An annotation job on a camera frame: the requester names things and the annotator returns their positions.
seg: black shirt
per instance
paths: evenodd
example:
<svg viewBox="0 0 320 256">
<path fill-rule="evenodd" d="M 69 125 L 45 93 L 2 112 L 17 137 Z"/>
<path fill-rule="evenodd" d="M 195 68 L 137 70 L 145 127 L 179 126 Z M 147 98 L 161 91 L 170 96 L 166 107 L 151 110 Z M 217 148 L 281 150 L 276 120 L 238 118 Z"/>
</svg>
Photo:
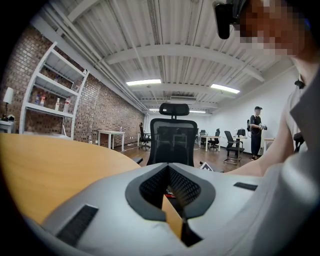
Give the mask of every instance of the black shirt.
<svg viewBox="0 0 320 256">
<path fill-rule="evenodd" d="M 250 117 L 250 124 L 251 125 L 260 125 L 261 124 L 261 118 L 260 116 L 255 116 L 255 115 L 252 115 Z M 261 130 L 259 128 L 253 128 L 251 127 L 251 134 L 252 135 L 261 135 Z"/>
</svg>

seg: air conditioning unit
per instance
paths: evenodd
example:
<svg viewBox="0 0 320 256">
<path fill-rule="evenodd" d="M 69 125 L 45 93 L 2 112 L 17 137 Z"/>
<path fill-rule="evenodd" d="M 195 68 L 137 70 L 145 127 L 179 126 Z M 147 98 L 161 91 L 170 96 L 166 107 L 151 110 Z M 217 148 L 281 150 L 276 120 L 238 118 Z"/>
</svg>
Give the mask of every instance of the air conditioning unit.
<svg viewBox="0 0 320 256">
<path fill-rule="evenodd" d="M 174 104 L 188 104 L 193 105 L 197 101 L 195 97 L 188 97 L 188 96 L 171 96 L 168 100 L 169 103 Z"/>
</svg>

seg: wooden floor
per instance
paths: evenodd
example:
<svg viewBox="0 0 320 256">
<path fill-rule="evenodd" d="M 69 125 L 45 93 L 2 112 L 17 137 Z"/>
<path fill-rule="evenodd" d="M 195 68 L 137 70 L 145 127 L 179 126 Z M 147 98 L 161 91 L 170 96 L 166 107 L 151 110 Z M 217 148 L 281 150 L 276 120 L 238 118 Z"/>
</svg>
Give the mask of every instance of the wooden floor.
<svg viewBox="0 0 320 256">
<path fill-rule="evenodd" d="M 121 151 L 121 146 L 117 146 L 114 148 L 116 151 Z M 149 155 L 150 155 L 150 149 L 145 149 L 141 147 L 137 147 L 137 143 L 134 143 L 131 146 L 124 146 L 124 152 L 123 154 L 128 156 L 129 158 L 134 157 L 141 157 L 143 158 L 143 161 L 140 163 L 140 166 L 146 166 Z M 220 149 L 220 152 L 216 150 L 208 150 L 206 152 L 204 146 L 201 146 L 201 148 L 198 147 L 197 144 L 194 145 L 193 150 L 193 163 L 195 167 L 198 167 L 201 162 L 208 162 L 209 164 L 212 163 L 217 168 L 222 169 L 225 173 L 233 171 L 249 162 L 251 162 L 251 155 L 248 154 L 241 154 L 242 159 L 238 165 L 233 165 L 230 163 L 224 163 L 224 159 L 227 158 L 227 151 L 224 148 Z"/>
</svg>

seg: white ceiling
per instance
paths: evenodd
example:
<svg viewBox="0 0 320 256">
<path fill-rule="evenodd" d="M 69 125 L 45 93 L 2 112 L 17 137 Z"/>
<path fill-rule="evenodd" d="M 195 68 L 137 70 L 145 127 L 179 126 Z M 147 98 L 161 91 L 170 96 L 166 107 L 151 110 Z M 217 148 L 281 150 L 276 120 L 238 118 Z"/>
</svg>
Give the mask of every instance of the white ceiling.
<svg viewBox="0 0 320 256">
<path fill-rule="evenodd" d="M 40 15 L 81 56 L 142 110 L 159 108 L 171 96 L 195 97 L 192 110 L 208 113 L 238 95 L 276 63 L 248 54 L 230 27 L 222 40 L 212 0 L 55 0 Z M 161 78 L 162 84 L 125 82 Z"/>
</svg>

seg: lamp shade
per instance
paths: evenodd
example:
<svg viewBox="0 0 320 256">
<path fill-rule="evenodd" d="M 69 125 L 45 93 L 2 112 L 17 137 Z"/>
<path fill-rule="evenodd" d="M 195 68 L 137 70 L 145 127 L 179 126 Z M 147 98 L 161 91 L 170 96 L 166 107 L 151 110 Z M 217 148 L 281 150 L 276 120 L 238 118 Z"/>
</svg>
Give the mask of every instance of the lamp shade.
<svg viewBox="0 0 320 256">
<path fill-rule="evenodd" d="M 13 96 L 14 96 L 14 89 L 8 87 L 8 89 L 6 89 L 3 101 L 5 103 L 11 104 Z"/>
</svg>

